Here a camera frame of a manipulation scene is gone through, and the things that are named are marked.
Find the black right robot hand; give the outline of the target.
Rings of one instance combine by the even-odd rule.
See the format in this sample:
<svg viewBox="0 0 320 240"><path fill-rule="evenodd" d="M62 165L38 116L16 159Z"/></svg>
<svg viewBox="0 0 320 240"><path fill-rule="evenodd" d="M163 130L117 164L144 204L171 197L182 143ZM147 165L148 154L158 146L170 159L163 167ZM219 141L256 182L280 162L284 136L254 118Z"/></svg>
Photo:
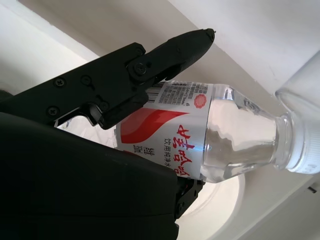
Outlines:
<svg viewBox="0 0 320 240"><path fill-rule="evenodd" d="M3 240L175 240L204 182L59 126L85 117L107 130L212 46L211 28L146 52L124 46L17 95L0 93Z"/></svg>

